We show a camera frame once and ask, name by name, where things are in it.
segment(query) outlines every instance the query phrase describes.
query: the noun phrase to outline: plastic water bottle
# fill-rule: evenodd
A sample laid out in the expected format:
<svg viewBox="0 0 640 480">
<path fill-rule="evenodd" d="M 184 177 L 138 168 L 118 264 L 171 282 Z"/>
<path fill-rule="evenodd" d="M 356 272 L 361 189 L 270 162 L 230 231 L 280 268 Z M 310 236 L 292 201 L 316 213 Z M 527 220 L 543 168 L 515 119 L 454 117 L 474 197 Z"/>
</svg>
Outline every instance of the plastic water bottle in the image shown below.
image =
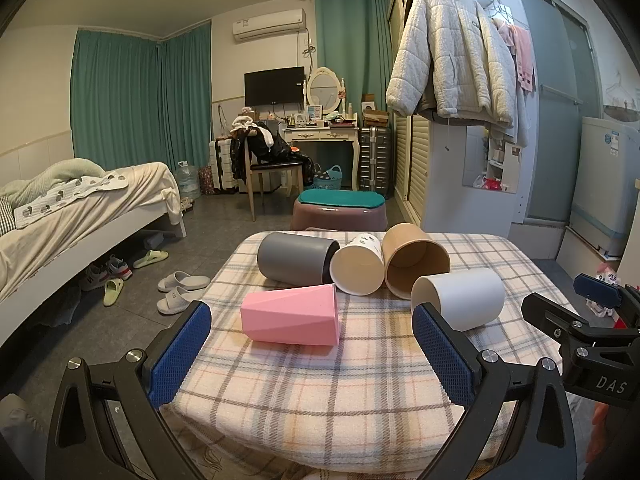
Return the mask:
<svg viewBox="0 0 640 480">
<path fill-rule="evenodd" d="M 198 170 L 195 166 L 190 166 L 186 160 L 178 162 L 178 169 L 175 170 L 175 180 L 178 183 L 180 196 L 182 198 L 200 198 L 200 182 L 198 180 Z"/>
</svg>

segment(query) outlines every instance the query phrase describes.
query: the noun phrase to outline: television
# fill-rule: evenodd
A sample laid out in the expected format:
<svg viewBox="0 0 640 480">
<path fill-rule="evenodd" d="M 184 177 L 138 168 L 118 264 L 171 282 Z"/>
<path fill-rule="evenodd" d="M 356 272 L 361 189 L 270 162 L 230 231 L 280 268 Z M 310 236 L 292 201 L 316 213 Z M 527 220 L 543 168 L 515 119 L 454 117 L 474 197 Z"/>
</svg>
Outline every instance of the television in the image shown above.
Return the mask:
<svg viewBox="0 0 640 480">
<path fill-rule="evenodd" d="M 302 103 L 302 66 L 261 70 L 244 74 L 244 105 Z"/>
</svg>

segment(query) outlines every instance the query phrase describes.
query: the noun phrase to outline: white jacket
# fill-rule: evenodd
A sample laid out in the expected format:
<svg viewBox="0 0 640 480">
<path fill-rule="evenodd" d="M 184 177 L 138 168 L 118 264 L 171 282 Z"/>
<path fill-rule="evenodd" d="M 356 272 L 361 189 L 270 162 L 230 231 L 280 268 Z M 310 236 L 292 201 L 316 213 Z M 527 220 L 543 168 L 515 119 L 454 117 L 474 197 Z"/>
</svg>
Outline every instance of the white jacket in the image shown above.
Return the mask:
<svg viewBox="0 0 640 480">
<path fill-rule="evenodd" d="M 389 107 L 403 116 L 414 113 L 432 56 L 440 117 L 512 125 L 513 58 L 478 2 L 414 0 L 386 89 Z"/>
</svg>

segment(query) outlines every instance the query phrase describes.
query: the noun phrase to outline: gray cup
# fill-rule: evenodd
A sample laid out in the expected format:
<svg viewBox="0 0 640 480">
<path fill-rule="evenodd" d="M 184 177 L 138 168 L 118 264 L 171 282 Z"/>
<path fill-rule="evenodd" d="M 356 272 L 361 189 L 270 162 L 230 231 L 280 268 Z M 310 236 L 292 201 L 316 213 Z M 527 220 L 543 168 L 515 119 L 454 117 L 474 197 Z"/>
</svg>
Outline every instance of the gray cup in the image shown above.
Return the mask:
<svg viewBox="0 0 640 480">
<path fill-rule="evenodd" d="M 325 285 L 333 283 L 329 264 L 339 248 L 338 242 L 329 238 L 270 233 L 258 248 L 258 268 L 276 282 Z"/>
</svg>

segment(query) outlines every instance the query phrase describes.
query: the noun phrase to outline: green curtain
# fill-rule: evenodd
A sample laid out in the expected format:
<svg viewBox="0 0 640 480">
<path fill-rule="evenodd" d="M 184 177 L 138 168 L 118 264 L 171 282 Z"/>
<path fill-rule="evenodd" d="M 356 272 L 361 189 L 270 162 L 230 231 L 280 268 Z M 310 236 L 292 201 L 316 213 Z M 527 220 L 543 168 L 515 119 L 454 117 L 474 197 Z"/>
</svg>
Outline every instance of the green curtain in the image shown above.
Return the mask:
<svg viewBox="0 0 640 480">
<path fill-rule="evenodd" d="M 158 95 L 165 158 L 174 170 L 187 160 L 209 160 L 211 132 L 211 22 L 158 48 Z"/>
<path fill-rule="evenodd" d="M 158 43 L 79 30 L 71 70 L 76 156 L 106 170 L 209 160 L 211 24 Z"/>
<path fill-rule="evenodd" d="M 318 66 L 344 78 L 347 101 L 357 112 L 363 94 L 375 94 L 376 108 L 386 110 L 392 68 L 388 1 L 316 0 Z"/>
<path fill-rule="evenodd" d="M 105 170 L 160 160 L 156 42 L 78 30 L 70 114 L 76 156 Z"/>
</svg>

